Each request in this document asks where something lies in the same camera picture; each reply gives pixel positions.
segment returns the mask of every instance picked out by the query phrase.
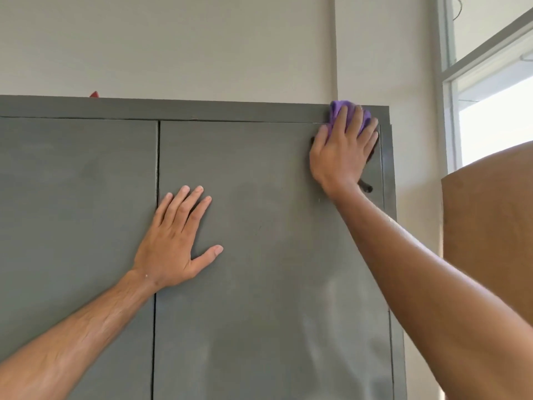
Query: cabinet door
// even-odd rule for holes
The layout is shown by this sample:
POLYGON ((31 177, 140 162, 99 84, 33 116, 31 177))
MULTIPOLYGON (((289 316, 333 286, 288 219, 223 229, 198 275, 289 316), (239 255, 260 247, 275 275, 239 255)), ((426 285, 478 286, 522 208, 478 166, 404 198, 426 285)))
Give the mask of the cabinet door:
MULTIPOLYGON (((225 249, 157 294, 155 400, 392 399, 388 307, 311 178, 316 129, 161 123, 161 194, 202 185, 193 255, 225 249)), ((363 179, 383 207, 379 149, 363 179)))
MULTIPOLYGON (((157 122, 0 118, 0 359, 109 288, 156 204, 157 122)), ((70 399, 148 400, 153 300, 70 399)))

